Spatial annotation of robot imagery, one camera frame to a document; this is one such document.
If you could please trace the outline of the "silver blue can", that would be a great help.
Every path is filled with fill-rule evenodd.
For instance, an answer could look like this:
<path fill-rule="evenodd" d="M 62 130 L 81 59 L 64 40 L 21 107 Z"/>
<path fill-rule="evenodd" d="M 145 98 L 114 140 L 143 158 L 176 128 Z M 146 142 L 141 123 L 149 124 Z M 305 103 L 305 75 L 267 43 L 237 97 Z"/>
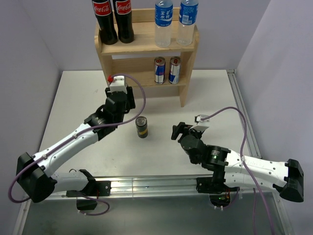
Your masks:
<path fill-rule="evenodd" d="M 156 57 L 154 59 L 154 81 L 157 84 L 163 84 L 165 81 L 166 61 L 164 57 Z"/>
<path fill-rule="evenodd" d="M 174 56 L 170 59 L 170 70 L 168 80 L 171 84 L 179 83 L 181 58 Z"/>

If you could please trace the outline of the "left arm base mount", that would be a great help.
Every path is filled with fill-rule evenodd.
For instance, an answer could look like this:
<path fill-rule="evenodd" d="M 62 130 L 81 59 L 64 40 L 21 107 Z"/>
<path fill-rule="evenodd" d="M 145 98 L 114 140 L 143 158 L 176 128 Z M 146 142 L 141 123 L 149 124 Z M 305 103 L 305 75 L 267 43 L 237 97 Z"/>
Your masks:
<path fill-rule="evenodd" d="M 66 191 L 67 198 L 76 198 L 76 208 L 79 213 L 84 216 L 100 216 L 106 214 L 110 210 L 110 204 L 101 199 L 102 196 L 107 197 L 111 192 L 111 181 L 96 181 L 95 186 L 85 191 Z M 97 205 L 101 203 L 107 206 L 103 212 L 92 213 Z"/>

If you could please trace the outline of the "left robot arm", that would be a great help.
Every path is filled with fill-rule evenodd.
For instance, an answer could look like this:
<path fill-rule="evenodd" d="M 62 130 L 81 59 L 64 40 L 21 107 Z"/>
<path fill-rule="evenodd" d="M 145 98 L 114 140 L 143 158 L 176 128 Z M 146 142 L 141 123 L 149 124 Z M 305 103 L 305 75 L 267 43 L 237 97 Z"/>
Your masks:
<path fill-rule="evenodd" d="M 96 189 L 95 178 L 85 169 L 65 175 L 56 171 L 77 153 L 126 123 L 124 115 L 135 108 L 132 87 L 108 87 L 105 93 L 105 103 L 67 137 L 46 150 L 33 155 L 25 152 L 18 157 L 14 182 L 22 187 L 29 200 L 39 203 L 60 191 L 78 191 L 89 196 Z"/>

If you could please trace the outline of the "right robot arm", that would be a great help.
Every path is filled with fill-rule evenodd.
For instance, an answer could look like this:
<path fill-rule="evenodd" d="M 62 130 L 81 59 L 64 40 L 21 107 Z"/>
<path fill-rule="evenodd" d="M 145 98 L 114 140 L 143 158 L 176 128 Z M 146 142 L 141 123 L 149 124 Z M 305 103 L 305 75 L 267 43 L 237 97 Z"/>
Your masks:
<path fill-rule="evenodd" d="M 221 194 L 244 188 L 277 191 L 281 198 L 304 201 L 304 172 L 299 161 L 267 161 L 243 156 L 228 148 L 208 145 L 199 128 L 180 122 L 172 129 L 172 140 L 180 143 L 192 164 L 213 172 L 211 177 L 196 179 L 199 193 Z"/>

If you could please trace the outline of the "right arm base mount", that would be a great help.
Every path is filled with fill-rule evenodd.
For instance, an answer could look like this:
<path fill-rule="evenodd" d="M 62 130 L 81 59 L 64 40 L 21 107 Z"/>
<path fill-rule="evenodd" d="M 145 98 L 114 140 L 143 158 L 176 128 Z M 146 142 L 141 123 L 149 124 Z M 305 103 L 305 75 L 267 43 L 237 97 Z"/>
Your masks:
<path fill-rule="evenodd" d="M 238 198 L 240 188 L 228 187 L 224 183 L 213 183 L 212 177 L 196 178 L 196 190 L 198 193 L 209 195 L 209 205 L 214 210 L 224 211 Z"/>

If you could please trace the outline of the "black can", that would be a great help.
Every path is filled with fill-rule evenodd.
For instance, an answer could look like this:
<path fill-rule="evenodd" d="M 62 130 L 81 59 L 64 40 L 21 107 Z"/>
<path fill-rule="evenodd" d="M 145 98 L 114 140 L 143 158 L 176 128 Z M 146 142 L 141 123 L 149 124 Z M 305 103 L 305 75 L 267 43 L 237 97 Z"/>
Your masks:
<path fill-rule="evenodd" d="M 148 122 L 146 117 L 138 116 L 135 120 L 137 135 L 140 138 L 146 138 L 148 136 Z"/>

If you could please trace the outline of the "water bottle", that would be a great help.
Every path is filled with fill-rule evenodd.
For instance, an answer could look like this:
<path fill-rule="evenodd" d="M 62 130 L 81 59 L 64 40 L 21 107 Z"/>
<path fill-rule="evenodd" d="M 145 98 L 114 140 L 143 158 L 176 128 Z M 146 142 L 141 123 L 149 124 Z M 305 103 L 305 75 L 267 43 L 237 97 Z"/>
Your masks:
<path fill-rule="evenodd" d="M 182 0 L 180 2 L 177 43 L 182 46 L 192 43 L 198 5 L 198 0 Z"/>
<path fill-rule="evenodd" d="M 155 44 L 168 47 L 171 43 L 173 3 L 171 0 L 157 0 L 155 3 Z"/>

